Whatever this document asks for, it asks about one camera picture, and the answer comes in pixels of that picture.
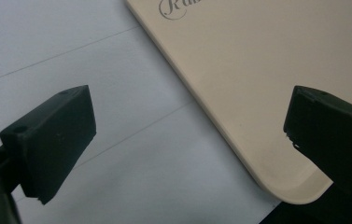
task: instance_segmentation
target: beige board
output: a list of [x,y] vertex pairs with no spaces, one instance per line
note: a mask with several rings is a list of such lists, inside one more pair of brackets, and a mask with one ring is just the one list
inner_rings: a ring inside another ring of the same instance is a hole
[[352,1],[128,0],[259,185],[310,203],[331,180],[283,133],[295,85],[352,103]]

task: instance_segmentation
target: rubber jaw pad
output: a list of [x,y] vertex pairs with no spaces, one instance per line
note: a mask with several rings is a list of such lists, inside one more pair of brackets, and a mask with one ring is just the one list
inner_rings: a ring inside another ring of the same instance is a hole
[[62,91],[2,132],[9,157],[22,170],[27,197],[49,202],[96,134],[88,86]]
[[296,86],[284,132],[340,189],[352,193],[352,105],[327,92]]

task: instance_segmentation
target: script logo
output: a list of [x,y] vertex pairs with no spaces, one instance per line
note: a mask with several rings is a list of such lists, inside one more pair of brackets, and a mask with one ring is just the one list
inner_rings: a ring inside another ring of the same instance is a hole
[[187,7],[199,3],[202,0],[161,0],[159,12],[170,21],[176,21],[187,14]]

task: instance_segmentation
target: gray line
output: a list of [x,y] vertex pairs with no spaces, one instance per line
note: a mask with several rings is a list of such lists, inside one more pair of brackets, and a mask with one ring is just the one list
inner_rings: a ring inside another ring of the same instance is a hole
[[[76,170],[77,168],[81,167],[82,165],[84,165],[84,164],[86,164],[86,163],[88,163],[88,162],[90,162],[90,161],[96,159],[96,158],[99,157],[100,155],[106,153],[109,149],[111,149],[111,148],[113,148],[113,147],[116,147],[116,146],[122,144],[123,142],[129,140],[129,139],[132,138],[133,136],[136,136],[136,135],[138,135],[139,133],[143,132],[145,129],[147,129],[147,128],[153,126],[154,124],[160,122],[161,120],[164,120],[164,119],[168,118],[169,116],[173,115],[175,112],[177,112],[177,111],[181,110],[182,108],[184,108],[184,107],[186,107],[186,106],[188,106],[188,105],[191,105],[191,104],[193,104],[193,103],[195,103],[195,100],[194,100],[194,99],[192,99],[192,100],[190,100],[189,102],[185,103],[185,104],[182,105],[181,107],[179,107],[179,108],[173,110],[172,112],[168,113],[167,115],[161,117],[160,119],[157,119],[157,120],[153,121],[152,123],[150,123],[149,125],[147,125],[146,127],[142,128],[142,129],[138,130],[137,132],[135,132],[135,133],[133,133],[133,134],[131,134],[131,135],[125,137],[124,139],[122,139],[122,140],[120,140],[118,143],[116,143],[115,145],[112,145],[111,147],[109,147],[109,148],[107,148],[106,150],[100,152],[99,154],[93,156],[92,158],[90,158],[90,159],[88,159],[88,160],[82,162],[80,165],[75,166],[75,167],[73,168],[73,171]],[[24,197],[18,199],[18,200],[16,201],[16,203],[18,203],[19,201],[21,201],[21,200],[23,200],[23,199],[25,199],[25,198],[26,198],[26,197],[24,196]]]
[[78,48],[76,48],[76,49],[70,49],[70,50],[68,50],[68,51],[66,51],[66,52],[63,52],[63,53],[54,55],[54,56],[52,56],[52,57],[50,57],[50,58],[47,58],[47,59],[45,59],[45,60],[43,60],[43,61],[40,61],[40,62],[38,62],[38,63],[32,63],[32,64],[27,65],[27,66],[25,66],[25,67],[23,67],[23,68],[20,68],[20,69],[18,69],[18,70],[15,70],[15,71],[6,73],[6,74],[0,76],[0,78],[1,78],[1,77],[6,77],[6,76],[9,76],[9,75],[12,75],[12,74],[14,74],[14,73],[20,72],[21,70],[24,70],[24,69],[26,69],[26,68],[32,67],[32,66],[34,66],[34,65],[37,65],[37,64],[40,64],[40,63],[44,63],[44,62],[47,62],[47,61],[52,60],[52,59],[54,59],[54,58],[63,56],[63,55],[65,55],[65,54],[67,54],[67,53],[70,53],[70,52],[72,52],[72,51],[75,51],[75,50],[78,50],[78,49],[83,49],[83,48],[85,48],[85,47],[88,47],[89,45],[97,44],[98,42],[101,42],[101,41],[103,41],[103,40],[106,40],[106,39],[111,38],[111,37],[116,36],[116,35],[123,34],[123,33],[128,32],[128,31],[131,31],[131,30],[133,30],[133,29],[135,29],[135,28],[138,28],[138,27],[141,27],[141,26],[140,26],[140,25],[137,25],[137,26],[132,27],[132,28],[130,28],[130,29],[128,29],[128,30],[124,30],[124,31],[119,32],[119,33],[116,33],[116,34],[114,34],[114,35],[109,35],[109,36],[104,37],[104,38],[101,38],[101,39],[99,39],[99,40],[95,40],[95,41],[93,41],[93,42],[91,42],[91,43],[89,43],[89,44],[83,45],[83,46],[78,47]]

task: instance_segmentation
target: small hole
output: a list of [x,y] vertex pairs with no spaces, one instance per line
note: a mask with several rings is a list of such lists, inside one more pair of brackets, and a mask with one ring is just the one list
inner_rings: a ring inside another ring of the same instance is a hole
[[14,133],[24,133],[25,131],[27,131],[27,127],[26,126],[20,126],[17,127],[13,130]]

